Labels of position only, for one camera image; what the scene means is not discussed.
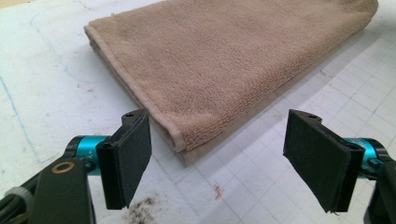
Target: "table surface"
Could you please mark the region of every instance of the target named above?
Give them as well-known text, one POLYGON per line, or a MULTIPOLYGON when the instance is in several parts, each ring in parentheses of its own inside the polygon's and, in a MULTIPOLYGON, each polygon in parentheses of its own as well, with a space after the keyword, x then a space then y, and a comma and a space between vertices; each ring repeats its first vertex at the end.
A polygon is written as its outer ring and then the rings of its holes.
MULTIPOLYGON (((137 109, 92 51, 89 21, 156 1, 40 0, 0 9, 0 194, 60 157, 77 135, 111 135, 137 109)), ((107 211, 90 177, 98 223, 361 223, 374 182, 358 180, 347 214, 325 214, 282 157, 289 109, 344 137, 373 137, 396 158, 396 4, 259 116, 186 167, 153 127, 153 156, 130 209, 107 211), (213 186, 223 198, 216 201, 213 186)))

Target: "brown microfiber towel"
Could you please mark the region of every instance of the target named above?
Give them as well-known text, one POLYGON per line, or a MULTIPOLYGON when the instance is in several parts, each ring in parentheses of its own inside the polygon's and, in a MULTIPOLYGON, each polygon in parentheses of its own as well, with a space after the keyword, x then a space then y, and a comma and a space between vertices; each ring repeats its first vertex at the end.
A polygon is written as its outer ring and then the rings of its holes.
POLYGON ((91 21, 85 31, 191 164, 376 9, 376 0, 169 0, 91 21))

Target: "folded towel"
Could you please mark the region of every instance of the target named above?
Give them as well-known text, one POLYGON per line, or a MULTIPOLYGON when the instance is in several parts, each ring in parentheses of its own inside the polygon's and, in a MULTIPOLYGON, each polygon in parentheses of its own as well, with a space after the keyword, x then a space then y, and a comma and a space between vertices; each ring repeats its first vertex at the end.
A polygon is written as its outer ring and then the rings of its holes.
POLYGON ((376 9, 376 0, 169 0, 91 21, 85 31, 192 164, 376 9))

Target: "towel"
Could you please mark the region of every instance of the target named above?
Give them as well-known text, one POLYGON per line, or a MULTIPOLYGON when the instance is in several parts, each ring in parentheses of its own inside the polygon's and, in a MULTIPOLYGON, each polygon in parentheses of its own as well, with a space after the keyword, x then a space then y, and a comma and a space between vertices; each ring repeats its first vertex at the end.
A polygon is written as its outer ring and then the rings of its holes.
POLYGON ((376 0, 168 0, 84 28, 112 74, 192 164, 376 10, 376 0))

